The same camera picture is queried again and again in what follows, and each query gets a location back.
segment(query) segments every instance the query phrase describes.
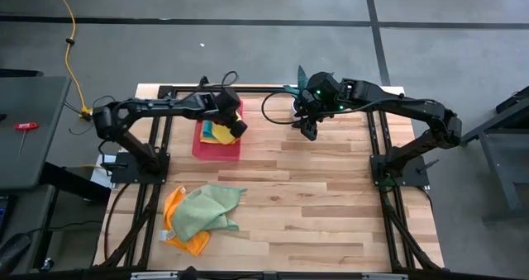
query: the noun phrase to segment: floor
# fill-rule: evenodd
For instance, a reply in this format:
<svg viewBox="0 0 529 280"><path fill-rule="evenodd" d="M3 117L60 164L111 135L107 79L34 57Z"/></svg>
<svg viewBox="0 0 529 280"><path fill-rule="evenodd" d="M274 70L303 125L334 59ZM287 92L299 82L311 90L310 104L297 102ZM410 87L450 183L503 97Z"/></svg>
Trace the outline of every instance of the floor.
<svg viewBox="0 0 529 280"><path fill-rule="evenodd" d="M339 78L404 86L408 96L454 109L469 131L527 86L529 0L68 1L87 22L169 19L77 26L71 64L88 102L107 94L130 97L138 83L195 83L204 74L217 80L233 69L241 83L293 83L301 64L308 73L325 70ZM0 14L68 16L60 0L0 0ZM70 29L67 23L0 22L0 67L67 75L62 59ZM68 100L79 105L74 87ZM71 135L69 128L79 132L87 125L65 110L49 161L93 163L95 134ZM414 122L416 135L424 129ZM479 144L434 150L427 159L441 160L429 177L446 267L529 278L527 224L485 228L481 223L482 215L505 205ZM65 248L72 241L89 245L80 236L65 234L58 242L59 251L79 259L66 268L91 260L86 248Z"/></svg>

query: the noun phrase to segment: black desk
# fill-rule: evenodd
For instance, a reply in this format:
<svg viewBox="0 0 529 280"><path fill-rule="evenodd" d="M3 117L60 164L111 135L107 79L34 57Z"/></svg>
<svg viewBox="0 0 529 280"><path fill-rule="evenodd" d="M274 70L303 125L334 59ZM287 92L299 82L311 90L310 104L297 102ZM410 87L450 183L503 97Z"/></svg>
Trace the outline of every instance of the black desk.
<svg viewBox="0 0 529 280"><path fill-rule="evenodd" d="M17 197L2 243L16 233L43 229L31 234L31 247L13 273L29 273L42 265L58 190L92 201L106 202L110 195L110 189L45 161L69 85L62 77L0 78L0 113L7 114L0 121L0 194ZM26 133L19 157L22 132L14 125L23 122L35 122L39 128Z"/></svg>

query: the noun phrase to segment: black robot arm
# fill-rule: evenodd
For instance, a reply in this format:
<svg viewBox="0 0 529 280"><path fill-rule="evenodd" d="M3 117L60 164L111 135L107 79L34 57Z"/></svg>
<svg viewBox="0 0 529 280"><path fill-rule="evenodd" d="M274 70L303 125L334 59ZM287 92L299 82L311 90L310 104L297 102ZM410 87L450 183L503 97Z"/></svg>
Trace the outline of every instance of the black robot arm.
<svg viewBox="0 0 529 280"><path fill-rule="evenodd" d="M142 169L155 173L160 169L155 148L148 143L141 143L129 132L134 122L144 117L183 116L190 120L208 120L226 126L233 136L239 138L247 127L236 114L240 105L241 100L229 88L222 89L218 95L192 93L181 100L170 97L132 98L94 108L93 122L99 138L118 143L136 158Z"/></svg>
<svg viewBox="0 0 529 280"><path fill-rule="evenodd" d="M328 73L314 74L294 102L300 117L297 126L309 140L317 138L317 122L325 117L350 113L383 111L424 121L430 129L402 147L392 147L385 155L384 172L402 176L406 163L435 148L459 145L461 120L441 103L386 93L373 83L342 79L338 83Z"/></svg>

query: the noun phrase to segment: wooden tabletop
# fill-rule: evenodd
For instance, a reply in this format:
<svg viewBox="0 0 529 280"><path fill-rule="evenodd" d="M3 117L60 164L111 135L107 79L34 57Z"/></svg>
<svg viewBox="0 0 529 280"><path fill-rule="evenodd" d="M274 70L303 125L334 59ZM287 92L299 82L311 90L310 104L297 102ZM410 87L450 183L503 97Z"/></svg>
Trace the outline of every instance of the wooden tabletop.
<svg viewBox="0 0 529 280"><path fill-rule="evenodd" d="M156 98L158 87L140 84L136 97ZM401 87L384 90L403 92ZM379 193L369 171L372 150L365 113L326 119L318 124L317 140L311 142L299 130L272 124L262 117L260 105L265 94L239 95L248 130L241 138L238 162L195 159L191 154L195 122L174 118L169 144L171 164L160 194L149 269L179 270L193 265L199 270L220 271L390 271ZM265 110L273 119L288 121L291 103L291 97L278 95L267 102ZM139 120L131 132L146 142L151 122L152 119ZM388 114L388 123L394 145L413 140L409 119ZM229 215L241 230L213 231L211 241L195 258L159 242L158 231L165 198L179 185L189 192L206 183L244 187L248 191ZM131 227L138 188L131 185L117 202L108 234L109 252ZM114 190L108 209L116 194ZM442 266L428 200L416 188L403 187L403 201L409 230L431 259ZM143 235L141 232L136 245L136 260ZM101 235L94 263L103 259L102 238ZM398 235L396 241L404 263Z"/></svg>

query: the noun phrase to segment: orange towel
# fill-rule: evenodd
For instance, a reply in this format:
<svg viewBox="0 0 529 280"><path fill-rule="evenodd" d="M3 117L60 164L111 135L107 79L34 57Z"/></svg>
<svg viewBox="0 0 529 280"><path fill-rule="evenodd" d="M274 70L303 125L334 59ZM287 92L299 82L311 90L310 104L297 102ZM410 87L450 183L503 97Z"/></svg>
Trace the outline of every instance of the orange towel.
<svg viewBox="0 0 529 280"><path fill-rule="evenodd" d="M165 207L164 207L164 229L165 230L171 230L171 218L173 217L173 214L176 212L176 208L178 207L180 202L185 198L185 195L186 195L185 189L183 188L183 186L179 186L165 200ZM185 243L179 240L176 236L170 240L165 240L163 242L166 244L173 245L176 248L183 250L185 252L189 252L190 254L194 256L198 256L202 252L204 247L206 247L207 242L209 242L209 238L211 238L211 234L208 231L202 230Z"/></svg>

